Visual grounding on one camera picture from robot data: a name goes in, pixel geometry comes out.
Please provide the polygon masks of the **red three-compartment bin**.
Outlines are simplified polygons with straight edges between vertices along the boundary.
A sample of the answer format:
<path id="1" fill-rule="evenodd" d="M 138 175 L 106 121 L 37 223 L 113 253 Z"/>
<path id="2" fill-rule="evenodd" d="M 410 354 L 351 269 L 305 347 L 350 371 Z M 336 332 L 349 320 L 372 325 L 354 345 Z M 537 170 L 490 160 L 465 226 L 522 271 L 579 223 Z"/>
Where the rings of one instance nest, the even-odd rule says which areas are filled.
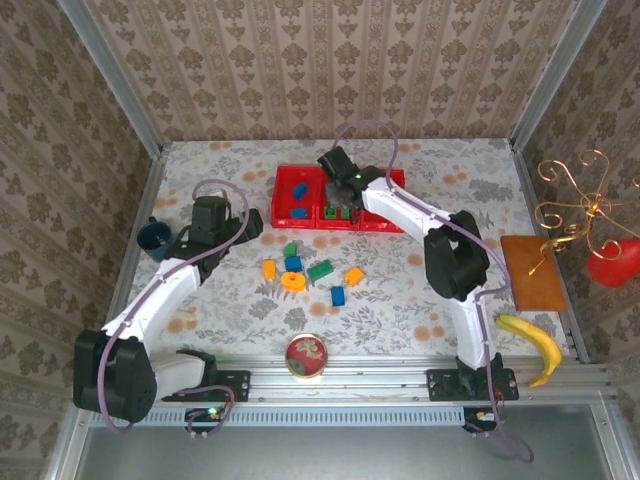
<path id="1" fill-rule="evenodd" d="M 292 191 L 300 182 L 308 185 L 308 192 L 301 200 L 295 200 Z M 358 224 L 341 219 L 341 208 L 327 205 L 324 192 L 327 182 L 328 178 L 319 166 L 279 166 L 271 199 L 271 225 L 280 229 L 402 233 L 402 230 L 389 220 L 364 210 L 360 210 Z M 325 207 L 336 209 L 335 220 L 324 218 Z M 292 219 L 290 210 L 293 208 L 305 208 L 308 218 Z"/>

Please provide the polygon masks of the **dark blue mug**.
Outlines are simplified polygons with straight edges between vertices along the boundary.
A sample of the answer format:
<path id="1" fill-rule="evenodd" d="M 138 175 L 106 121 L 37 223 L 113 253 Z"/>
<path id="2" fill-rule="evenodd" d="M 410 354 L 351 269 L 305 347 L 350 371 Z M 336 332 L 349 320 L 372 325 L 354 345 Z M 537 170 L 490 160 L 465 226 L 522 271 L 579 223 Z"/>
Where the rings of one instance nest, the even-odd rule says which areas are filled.
<path id="1" fill-rule="evenodd" d="M 136 235 L 138 246 L 154 261 L 161 262 L 173 243 L 171 227 L 151 216 Z"/>

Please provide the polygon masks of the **round red floral tin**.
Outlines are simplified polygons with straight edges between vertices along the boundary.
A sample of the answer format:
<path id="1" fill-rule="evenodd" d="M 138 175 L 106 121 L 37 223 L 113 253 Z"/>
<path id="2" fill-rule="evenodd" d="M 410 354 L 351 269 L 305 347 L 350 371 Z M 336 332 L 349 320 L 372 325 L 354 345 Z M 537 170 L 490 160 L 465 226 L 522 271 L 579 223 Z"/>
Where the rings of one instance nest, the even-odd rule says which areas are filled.
<path id="1" fill-rule="evenodd" d="M 285 364 L 292 375 L 302 379 L 320 376 L 328 363 L 328 350 L 316 335 L 303 333 L 291 339 Z"/>

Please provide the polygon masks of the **brown wooden board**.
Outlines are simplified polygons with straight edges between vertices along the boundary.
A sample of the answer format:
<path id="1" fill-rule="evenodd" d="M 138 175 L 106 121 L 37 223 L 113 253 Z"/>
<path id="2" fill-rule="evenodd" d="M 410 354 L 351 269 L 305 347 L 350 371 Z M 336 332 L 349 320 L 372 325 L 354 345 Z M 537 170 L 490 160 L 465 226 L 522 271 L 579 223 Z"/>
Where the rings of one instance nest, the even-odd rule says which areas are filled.
<path id="1" fill-rule="evenodd" d="M 519 311 L 555 311 L 568 308 L 553 253 L 543 236 L 506 235 L 500 239 Z"/>

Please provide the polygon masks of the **black connector board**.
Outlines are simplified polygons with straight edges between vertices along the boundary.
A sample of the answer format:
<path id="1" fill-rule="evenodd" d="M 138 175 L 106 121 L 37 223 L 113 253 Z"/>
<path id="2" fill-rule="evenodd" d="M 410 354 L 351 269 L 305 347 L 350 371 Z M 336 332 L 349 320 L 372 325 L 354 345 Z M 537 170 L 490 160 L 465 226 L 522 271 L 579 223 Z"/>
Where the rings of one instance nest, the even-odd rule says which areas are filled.
<path id="1" fill-rule="evenodd" d="M 222 406 L 193 408 L 185 412 L 186 422 L 204 422 L 217 423 L 220 422 L 226 414 L 226 408 Z"/>
<path id="2" fill-rule="evenodd" d="M 464 419 L 469 425 L 479 429 L 492 429 L 497 427 L 496 416 L 491 408 L 465 407 Z"/>

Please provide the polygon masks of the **yellow banana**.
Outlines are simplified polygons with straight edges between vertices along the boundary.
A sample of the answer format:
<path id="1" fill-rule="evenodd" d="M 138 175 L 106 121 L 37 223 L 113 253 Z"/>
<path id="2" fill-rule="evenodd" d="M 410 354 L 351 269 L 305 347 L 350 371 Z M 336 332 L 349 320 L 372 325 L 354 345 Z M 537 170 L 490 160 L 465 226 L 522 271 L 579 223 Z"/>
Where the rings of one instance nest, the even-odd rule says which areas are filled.
<path id="1" fill-rule="evenodd" d="M 502 314 L 497 317 L 495 323 L 499 328 L 524 338 L 536 347 L 542 356 L 544 368 L 529 381 L 529 386 L 536 388 L 546 385 L 563 359 L 556 341 L 540 327 L 519 317 Z"/>

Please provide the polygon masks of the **red heart ornament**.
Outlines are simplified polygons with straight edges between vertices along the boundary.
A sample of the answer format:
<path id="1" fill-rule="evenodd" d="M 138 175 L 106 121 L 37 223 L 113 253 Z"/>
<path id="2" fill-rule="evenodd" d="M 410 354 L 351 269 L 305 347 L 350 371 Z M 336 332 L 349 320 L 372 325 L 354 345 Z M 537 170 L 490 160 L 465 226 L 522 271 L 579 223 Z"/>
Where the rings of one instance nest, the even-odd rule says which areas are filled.
<path id="1" fill-rule="evenodd" d="M 618 288 L 640 275 L 640 240 L 621 239 L 618 241 L 622 251 L 612 260 L 618 249 L 607 245 L 599 251 L 602 258 L 591 254 L 587 259 L 587 271 L 598 284 Z"/>

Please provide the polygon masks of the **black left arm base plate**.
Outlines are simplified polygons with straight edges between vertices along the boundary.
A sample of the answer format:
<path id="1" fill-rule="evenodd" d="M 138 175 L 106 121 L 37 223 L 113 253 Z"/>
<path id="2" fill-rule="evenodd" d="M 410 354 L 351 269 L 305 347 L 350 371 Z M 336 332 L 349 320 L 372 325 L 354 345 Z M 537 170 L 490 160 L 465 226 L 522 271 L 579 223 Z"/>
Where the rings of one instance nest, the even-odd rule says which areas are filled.
<path id="1" fill-rule="evenodd" d="M 247 402 L 249 397 L 251 383 L 251 372 L 248 370 L 222 370 L 215 373 L 213 376 L 209 376 L 198 385 L 198 388 L 219 385 L 230 388 L 234 393 L 235 402 Z M 173 394 L 171 396 L 164 397 L 163 402 L 191 402 L 191 403 L 204 403 L 204 402 L 224 402 L 229 399 L 229 396 L 224 391 L 206 391 L 200 393 L 191 394 Z"/>

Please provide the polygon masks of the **aluminium rail under arm bases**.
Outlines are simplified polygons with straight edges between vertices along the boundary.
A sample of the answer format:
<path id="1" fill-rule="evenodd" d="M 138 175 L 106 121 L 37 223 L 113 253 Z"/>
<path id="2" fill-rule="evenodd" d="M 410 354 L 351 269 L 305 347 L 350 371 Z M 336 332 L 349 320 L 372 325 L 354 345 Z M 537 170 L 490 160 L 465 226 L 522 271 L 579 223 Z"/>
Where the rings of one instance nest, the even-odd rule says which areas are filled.
<path id="1" fill-rule="evenodd" d="M 221 370 L 251 372 L 247 405 L 273 406 L 404 406 L 431 401 L 427 372 L 455 366 L 445 356 L 353 356 L 329 358 L 322 373 L 310 379 L 294 376 L 282 355 L 219 355 Z M 520 404 L 574 405 L 611 403 L 616 399 L 607 368 L 565 358 L 548 383 L 528 382 L 543 367 L 532 356 L 506 356 L 504 366 L 515 373 Z"/>

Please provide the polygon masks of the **aluminium frame post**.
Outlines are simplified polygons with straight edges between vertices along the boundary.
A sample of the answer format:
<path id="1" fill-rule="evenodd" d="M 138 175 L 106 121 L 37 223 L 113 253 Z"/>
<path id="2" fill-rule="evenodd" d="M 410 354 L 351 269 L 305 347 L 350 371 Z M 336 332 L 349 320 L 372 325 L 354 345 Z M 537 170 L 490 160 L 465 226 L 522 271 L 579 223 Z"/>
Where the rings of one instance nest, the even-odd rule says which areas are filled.
<path id="1" fill-rule="evenodd" d="M 580 0 L 561 35 L 513 133 L 511 147 L 522 152 L 598 21 L 608 0 Z"/>
<path id="2" fill-rule="evenodd" d="M 101 72 L 119 106 L 131 123 L 149 157 L 157 160 L 163 150 L 160 139 L 142 102 L 127 79 L 124 67 L 117 60 L 103 29 L 90 11 L 86 0 L 58 0 L 62 10 L 79 35 L 95 65 Z"/>

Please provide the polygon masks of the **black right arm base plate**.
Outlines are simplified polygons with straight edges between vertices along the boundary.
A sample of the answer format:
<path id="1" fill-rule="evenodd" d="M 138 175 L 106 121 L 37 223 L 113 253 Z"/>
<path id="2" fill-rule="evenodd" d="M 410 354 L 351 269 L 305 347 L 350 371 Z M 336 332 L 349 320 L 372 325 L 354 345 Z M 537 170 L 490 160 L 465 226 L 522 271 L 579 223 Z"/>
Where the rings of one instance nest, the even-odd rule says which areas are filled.
<path id="1" fill-rule="evenodd" d="M 485 369 L 463 371 L 462 369 L 431 369 L 426 372 L 429 399 L 444 401 L 488 401 L 489 385 Z M 514 371 L 501 368 L 492 371 L 494 398 L 502 401 L 519 399 L 518 384 Z"/>

